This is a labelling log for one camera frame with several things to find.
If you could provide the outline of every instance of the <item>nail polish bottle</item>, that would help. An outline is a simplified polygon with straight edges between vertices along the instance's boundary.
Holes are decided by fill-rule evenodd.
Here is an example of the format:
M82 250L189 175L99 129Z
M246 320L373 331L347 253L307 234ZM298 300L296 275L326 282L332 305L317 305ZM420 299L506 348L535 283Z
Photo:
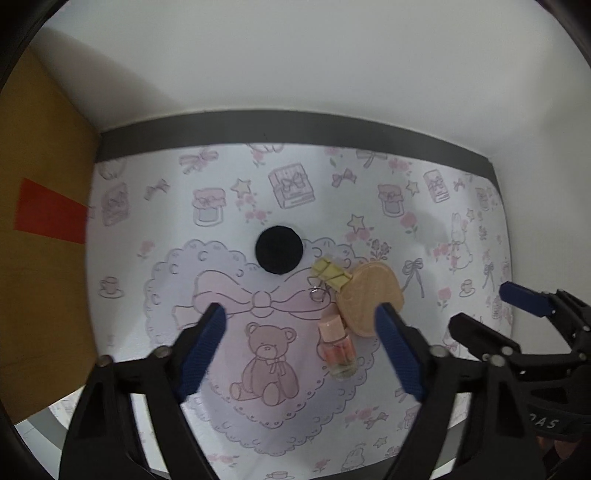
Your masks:
M357 371L357 354L353 341L343 326L339 315L319 321L320 347L329 367L329 373L336 380L345 380Z

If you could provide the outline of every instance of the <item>bottle cap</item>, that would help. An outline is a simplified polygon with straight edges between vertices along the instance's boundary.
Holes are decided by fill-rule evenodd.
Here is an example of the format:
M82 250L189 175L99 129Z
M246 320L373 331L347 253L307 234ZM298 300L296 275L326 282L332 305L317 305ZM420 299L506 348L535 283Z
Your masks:
M345 327L340 315L333 315L318 322L320 336L325 342L335 342L345 336Z

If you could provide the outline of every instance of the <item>teddy bear drawing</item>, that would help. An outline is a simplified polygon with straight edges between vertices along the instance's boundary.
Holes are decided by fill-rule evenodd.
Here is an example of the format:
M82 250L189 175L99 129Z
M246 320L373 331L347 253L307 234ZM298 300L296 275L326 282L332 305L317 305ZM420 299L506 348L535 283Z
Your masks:
M246 326L248 346L255 357L242 372L242 382L230 385L234 400L261 398L265 405L279 405L294 398L299 390L296 373L285 359L289 344L296 339L293 328L259 325Z

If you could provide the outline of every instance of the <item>wooden disc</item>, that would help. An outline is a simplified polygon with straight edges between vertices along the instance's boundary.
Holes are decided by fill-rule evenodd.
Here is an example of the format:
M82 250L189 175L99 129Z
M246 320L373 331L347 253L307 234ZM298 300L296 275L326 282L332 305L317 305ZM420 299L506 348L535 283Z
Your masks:
M389 302L397 312L404 296L396 275L386 264L369 262L355 269L353 278L336 296L340 314L353 333L361 337L376 335L374 312L381 303Z

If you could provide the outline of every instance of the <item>blue gripper pad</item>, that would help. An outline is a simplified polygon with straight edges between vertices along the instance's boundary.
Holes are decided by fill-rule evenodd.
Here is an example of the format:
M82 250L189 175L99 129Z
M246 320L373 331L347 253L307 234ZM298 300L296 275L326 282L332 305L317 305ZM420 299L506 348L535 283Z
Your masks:
M180 383L177 387L177 398L182 403L189 395L197 393L209 364L216 353L217 346L226 332L226 312L221 305L215 305L213 312L209 309L203 314L199 323L192 328L200 329L200 334L180 364Z
M394 316L397 317L398 314L392 307L388 310L384 305L377 307L375 330L404 391L410 393L417 401L423 401L425 389L421 382L421 364L399 330L399 327L404 329L408 327L400 318L394 319Z
M507 281L499 288L501 300L537 317L549 317L554 308L548 295Z

